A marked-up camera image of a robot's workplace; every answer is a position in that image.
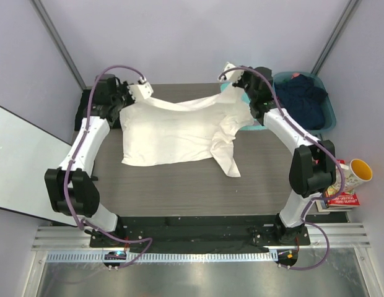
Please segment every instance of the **red book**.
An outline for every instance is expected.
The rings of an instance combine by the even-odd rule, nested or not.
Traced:
[[[344,160],[338,160],[341,164],[345,164]],[[336,193],[333,186],[328,187],[325,192],[325,196],[329,197]],[[335,199],[328,200],[326,202],[327,207],[356,207],[360,206],[359,200],[357,199],[356,192],[351,190],[349,192],[343,192]]]

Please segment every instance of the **robotic arm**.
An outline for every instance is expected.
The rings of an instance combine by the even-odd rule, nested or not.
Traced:
[[[227,64],[225,71],[231,68],[234,68],[234,65]],[[269,69],[261,68],[259,71],[271,78]],[[226,80],[233,83],[234,87],[240,87],[246,91],[251,100],[252,115],[273,131],[293,153],[289,173],[291,194],[286,206],[277,214],[274,224],[279,241],[289,243],[301,232],[312,199],[321,196],[326,188],[335,182],[334,163],[322,150],[312,145],[306,136],[319,142],[333,155],[334,145],[328,140],[320,142],[319,139],[311,136],[288,116],[285,109],[280,111],[273,108],[273,99],[271,96],[262,96],[263,82],[255,75],[243,70],[228,70],[224,76]],[[92,170],[98,149],[118,118],[120,110],[135,101],[149,98],[153,90],[145,79],[140,79],[138,84],[131,85],[126,82],[122,84],[119,82],[117,85],[116,80],[117,78],[111,74],[100,77],[93,96],[89,126],[87,127],[85,117],[68,156],[61,162],[59,168],[47,170],[45,183],[55,212],[71,215],[65,199],[65,187],[63,187],[68,185],[69,198],[78,219],[86,220],[90,225],[97,226],[117,238],[124,238],[121,218],[100,203],[100,195],[93,183]],[[295,127],[303,132],[303,137],[295,131]],[[72,160],[70,177],[65,183],[66,171],[74,152],[77,152],[76,157]]]

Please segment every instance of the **metal strip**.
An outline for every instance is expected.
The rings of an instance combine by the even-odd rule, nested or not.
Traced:
[[[331,35],[329,36],[329,39],[326,45],[324,46],[323,51],[321,51],[319,58],[317,59],[311,71],[312,74],[317,75],[320,72],[330,52],[333,50],[336,42],[339,40],[347,24],[352,19],[353,13],[356,11],[360,2],[361,0],[349,0],[348,4],[346,5],[345,9],[341,14],[341,17],[335,25],[334,30],[331,32]]]
[[[53,40],[54,44],[56,45],[58,51],[62,55],[64,62],[67,64],[67,67],[71,71],[72,75],[76,79],[78,85],[81,87],[81,89],[86,89],[86,84],[79,73],[74,61],[72,60],[71,55],[69,54],[64,42],[62,41],[55,25],[50,19],[50,16],[48,15],[45,7],[43,6],[42,2],[40,0],[30,0],[32,6],[36,10],[39,18],[41,18],[41,21],[43,22],[44,26],[46,27],[51,39]]]
[[[47,263],[117,263],[119,260],[105,260],[108,251],[50,252]],[[138,254],[128,253],[127,261]],[[194,262],[264,262],[277,261],[277,251],[254,254],[144,254],[139,264],[150,263],[194,263]]]
[[[36,297],[43,275],[47,254],[47,252],[35,252],[35,258],[24,290],[24,297]]]
[[[372,259],[367,249],[354,249],[356,252],[357,260],[359,261],[360,269],[364,277],[365,285],[367,286],[368,293],[371,297],[384,296],[382,286],[378,281],[377,273],[373,266]]]
[[[318,224],[326,232],[332,248],[369,248],[370,242],[362,223]],[[323,235],[313,226],[307,226],[310,246],[300,248],[325,248]],[[89,247],[90,235],[73,227],[39,227],[32,246],[33,251],[94,251]],[[270,249],[292,249],[295,246],[268,246]],[[106,251],[117,251],[109,248]]]

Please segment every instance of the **white cloth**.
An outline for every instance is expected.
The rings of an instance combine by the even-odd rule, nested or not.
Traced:
[[[227,176],[240,177],[233,140],[252,125],[243,90],[229,85],[220,94],[170,103],[156,98],[137,101],[120,112],[123,161],[152,166],[214,157]]]

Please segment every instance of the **blue plastic basket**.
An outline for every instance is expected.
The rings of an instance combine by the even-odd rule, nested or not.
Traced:
[[[321,79],[319,79],[317,76],[315,76],[311,73],[300,72],[300,71],[280,72],[280,73],[276,74],[273,77],[273,89],[276,91],[276,88],[274,86],[275,84],[287,82],[288,80],[291,79],[292,74],[294,74],[296,72],[301,73],[304,76],[313,78],[315,81],[315,86],[320,87],[323,90],[325,90],[323,82],[321,81]],[[326,97],[324,102],[321,104],[321,109],[323,110],[324,119],[325,119],[324,127],[321,128],[320,130],[308,130],[308,132],[311,133],[312,135],[318,135],[321,133],[329,132],[332,129],[334,129],[334,127],[336,125],[336,118],[335,118],[334,110],[333,110],[333,107],[331,105],[331,102],[329,101],[328,96]]]

